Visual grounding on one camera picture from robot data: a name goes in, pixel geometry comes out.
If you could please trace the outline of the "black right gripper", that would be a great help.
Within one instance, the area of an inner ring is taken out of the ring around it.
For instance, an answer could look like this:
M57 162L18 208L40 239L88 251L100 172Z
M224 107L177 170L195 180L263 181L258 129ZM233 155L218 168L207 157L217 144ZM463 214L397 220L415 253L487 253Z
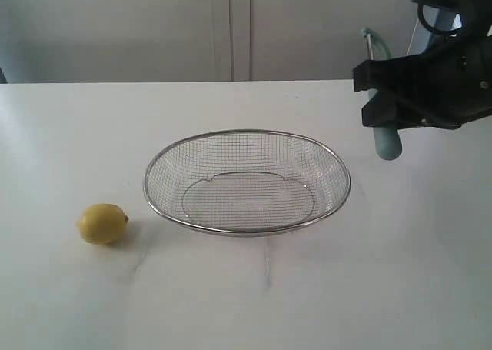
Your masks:
M491 115L491 36L484 31L439 38L416 55L365 60L353 71L355 92L376 89L362 125L459 129ZM403 93L402 103L392 93Z

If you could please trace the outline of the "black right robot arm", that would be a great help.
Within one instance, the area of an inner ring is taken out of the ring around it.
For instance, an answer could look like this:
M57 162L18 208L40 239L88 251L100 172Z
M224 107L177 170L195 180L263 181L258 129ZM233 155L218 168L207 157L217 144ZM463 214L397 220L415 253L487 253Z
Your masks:
M457 129L491 114L491 0L411 0L437 36L418 55L367 60L356 92L376 90L361 109L365 127Z

